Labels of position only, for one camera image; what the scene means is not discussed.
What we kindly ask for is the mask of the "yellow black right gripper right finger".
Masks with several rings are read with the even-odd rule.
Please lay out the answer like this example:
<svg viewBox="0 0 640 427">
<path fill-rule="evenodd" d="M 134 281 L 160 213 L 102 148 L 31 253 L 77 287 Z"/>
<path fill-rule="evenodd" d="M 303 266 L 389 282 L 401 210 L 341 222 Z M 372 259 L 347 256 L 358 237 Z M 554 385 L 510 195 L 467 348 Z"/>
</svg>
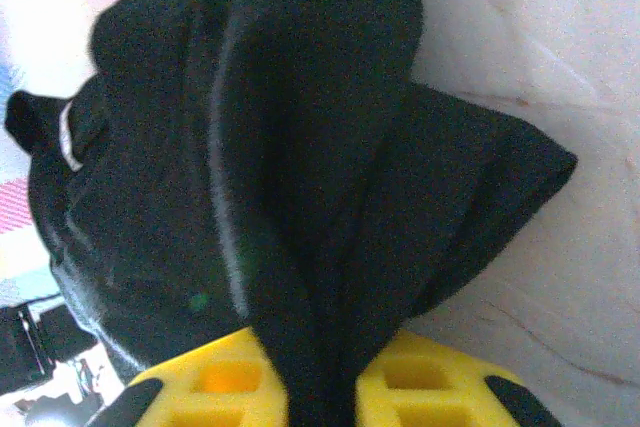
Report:
<svg viewBox="0 0 640 427">
<path fill-rule="evenodd" d="M 358 426 L 559 426 L 508 370 L 406 330 L 356 382 Z"/>
</svg>

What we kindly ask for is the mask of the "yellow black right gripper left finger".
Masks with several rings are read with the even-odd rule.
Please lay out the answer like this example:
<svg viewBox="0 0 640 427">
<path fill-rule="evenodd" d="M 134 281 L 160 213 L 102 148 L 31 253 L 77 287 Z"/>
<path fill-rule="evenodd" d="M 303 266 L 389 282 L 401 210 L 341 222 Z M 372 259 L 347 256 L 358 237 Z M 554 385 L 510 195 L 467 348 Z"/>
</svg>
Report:
<svg viewBox="0 0 640 427">
<path fill-rule="evenodd" d="M 244 328 L 141 373 L 94 424 L 284 427 L 288 420 L 286 389 Z"/>
</svg>

